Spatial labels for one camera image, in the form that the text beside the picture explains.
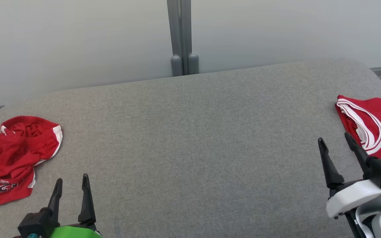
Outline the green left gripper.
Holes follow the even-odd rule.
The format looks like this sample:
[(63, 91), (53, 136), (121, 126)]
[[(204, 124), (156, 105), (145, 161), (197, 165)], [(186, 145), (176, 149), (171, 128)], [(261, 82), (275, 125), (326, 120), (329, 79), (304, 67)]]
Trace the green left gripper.
[[(59, 178), (56, 181), (48, 204), (48, 208), (52, 211), (52, 220), (59, 219), (59, 202), (62, 197), (62, 191), (63, 180)], [(79, 223), (57, 227), (49, 238), (103, 238), (94, 224), (96, 222), (96, 215), (88, 174), (83, 174), (82, 191), (83, 200), (78, 216)]]

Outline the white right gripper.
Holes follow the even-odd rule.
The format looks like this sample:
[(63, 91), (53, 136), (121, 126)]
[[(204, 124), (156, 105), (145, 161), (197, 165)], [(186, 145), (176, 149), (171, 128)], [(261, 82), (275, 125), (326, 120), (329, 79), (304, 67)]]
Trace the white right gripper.
[[(367, 152), (351, 134), (345, 132), (344, 136), (350, 150), (354, 152), (358, 160), (363, 176), (370, 176)], [(335, 168), (323, 138), (318, 138), (317, 142), (326, 186), (329, 189), (337, 189), (344, 183), (344, 178)], [(326, 213), (329, 218), (340, 216), (354, 208), (360, 208), (359, 213), (381, 212), (381, 188), (371, 180), (363, 180), (337, 192), (326, 203)]]

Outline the red shorts with white stripe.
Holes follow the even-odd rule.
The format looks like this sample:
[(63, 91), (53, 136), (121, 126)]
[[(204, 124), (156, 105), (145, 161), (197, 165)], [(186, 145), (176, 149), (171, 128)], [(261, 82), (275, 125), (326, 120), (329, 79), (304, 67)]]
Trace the red shorts with white stripe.
[(53, 158), (62, 140), (62, 127), (44, 118), (17, 116), (1, 124), (0, 205), (31, 195), (35, 167)]

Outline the grey metal partition post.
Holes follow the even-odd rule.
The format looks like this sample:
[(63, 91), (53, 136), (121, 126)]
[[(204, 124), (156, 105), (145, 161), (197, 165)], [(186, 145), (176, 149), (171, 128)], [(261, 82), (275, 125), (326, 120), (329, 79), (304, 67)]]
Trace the grey metal partition post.
[(167, 0), (172, 76), (199, 74), (199, 56), (192, 51), (191, 0)]

